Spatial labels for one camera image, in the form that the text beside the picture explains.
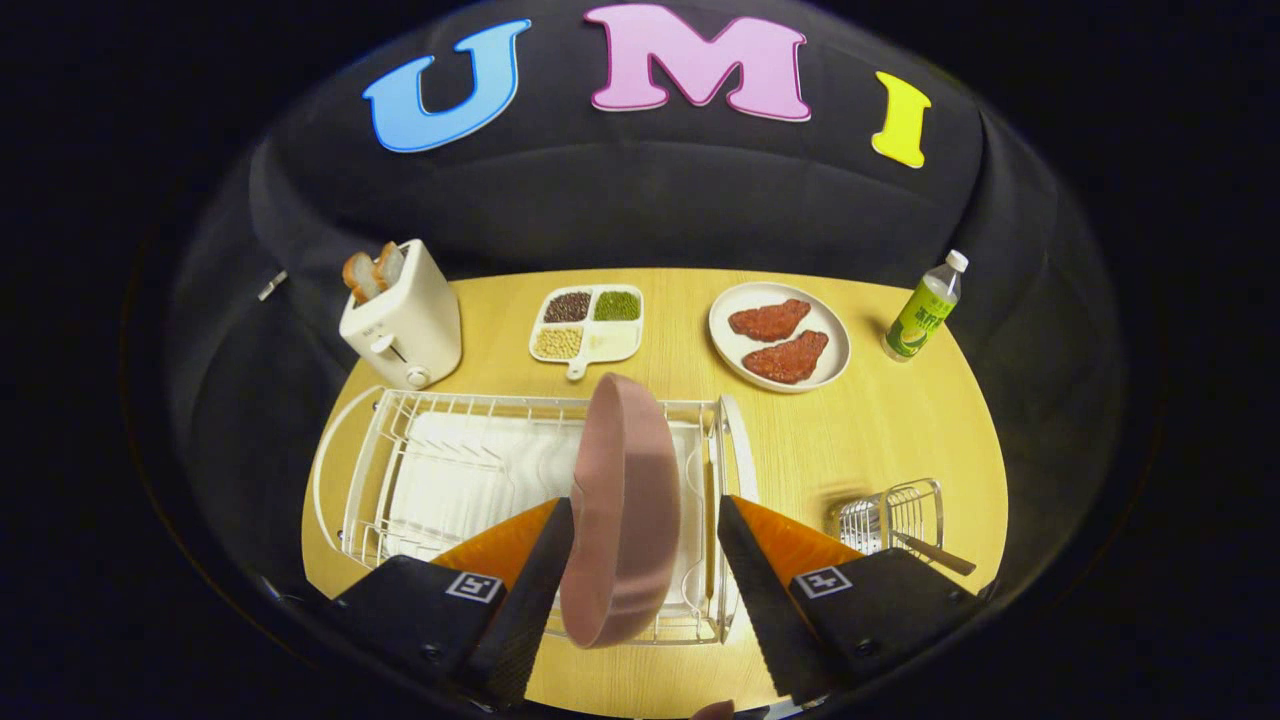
wire rack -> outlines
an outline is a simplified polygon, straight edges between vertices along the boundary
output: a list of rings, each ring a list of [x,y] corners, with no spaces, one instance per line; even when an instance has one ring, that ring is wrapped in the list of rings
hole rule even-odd
[[[754,495],[737,480],[750,454],[726,401],[663,401],[681,469],[676,569],[653,625],[631,644],[723,642],[737,588],[716,539],[714,502]],[[431,560],[507,518],[568,496],[588,400],[383,389],[343,514],[339,550],[369,569]],[[564,635],[557,594],[547,632]]]
[[[855,500],[838,512],[840,542],[863,555],[901,547],[925,562],[919,552],[902,544],[895,532],[942,547],[942,488],[925,478],[901,483],[882,493]]]

plastic bottle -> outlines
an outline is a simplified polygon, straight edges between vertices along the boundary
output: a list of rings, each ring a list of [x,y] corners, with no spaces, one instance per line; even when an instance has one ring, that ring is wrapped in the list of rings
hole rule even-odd
[[[911,299],[881,338],[886,355],[906,363],[920,352],[960,302],[960,275],[968,266],[969,259],[952,250],[946,263],[924,273]]]

pink letter m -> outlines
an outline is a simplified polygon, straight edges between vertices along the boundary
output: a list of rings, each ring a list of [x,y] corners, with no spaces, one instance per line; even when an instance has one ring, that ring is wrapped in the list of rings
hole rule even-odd
[[[741,65],[742,82],[727,97],[731,108],[774,120],[804,122],[812,115],[800,100],[796,59],[805,37],[788,27],[737,18],[708,42],[660,5],[609,5],[588,10],[585,18],[604,26],[609,49],[608,85],[591,96],[600,110],[666,105],[668,92],[653,83],[652,59],[699,108]]]

white toaster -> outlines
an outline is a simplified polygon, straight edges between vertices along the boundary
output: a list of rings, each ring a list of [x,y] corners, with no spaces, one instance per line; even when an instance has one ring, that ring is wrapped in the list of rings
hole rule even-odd
[[[399,279],[358,307],[349,295],[338,333],[393,387],[422,389],[462,360],[458,296],[421,240],[399,249]]]

white tray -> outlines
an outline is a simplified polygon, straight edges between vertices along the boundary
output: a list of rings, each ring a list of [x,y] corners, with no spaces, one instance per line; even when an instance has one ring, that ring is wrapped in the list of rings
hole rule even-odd
[[[602,293],[609,291],[630,292],[631,295],[635,295],[640,300],[640,316],[635,320],[593,320],[591,318],[595,315],[596,301],[600,299]],[[544,323],[543,318],[547,316],[547,307],[550,305],[552,300],[570,292],[588,292],[591,295],[591,301],[586,307],[586,319],[570,323]],[[581,328],[582,343],[579,346],[577,355],[573,357],[547,357],[535,352],[534,347],[538,343],[538,333],[540,333],[544,328]],[[605,334],[613,333],[623,333],[627,336],[634,334],[635,340],[616,352],[607,352],[604,348],[593,347],[594,341],[604,337]],[[590,363],[618,363],[635,355],[636,350],[640,350],[640,340],[643,336],[644,293],[640,292],[640,288],[636,286],[604,283],[561,287],[549,292],[547,297],[543,299],[543,304],[538,307],[538,316],[534,318],[534,329],[529,333],[529,354],[543,363],[567,363],[568,370],[564,373],[564,377],[571,380],[579,380],[586,374],[586,366]]]
[[[419,415],[410,425],[410,438],[462,448],[477,423],[467,415]],[[412,555],[431,560],[452,546],[479,534],[507,518],[556,497],[568,497],[573,484],[573,465],[582,439],[580,420],[489,419],[480,456],[463,448],[406,454],[392,496],[390,527],[404,532],[392,536],[384,546],[387,557]],[[703,445],[699,427],[671,423],[676,457],[681,464],[680,544],[671,588],[663,605],[666,614],[684,615],[707,593],[703,569],[705,511],[700,487]],[[494,456],[484,457],[485,451]],[[439,538],[424,543],[417,538]],[[402,541],[402,538],[413,538]]]

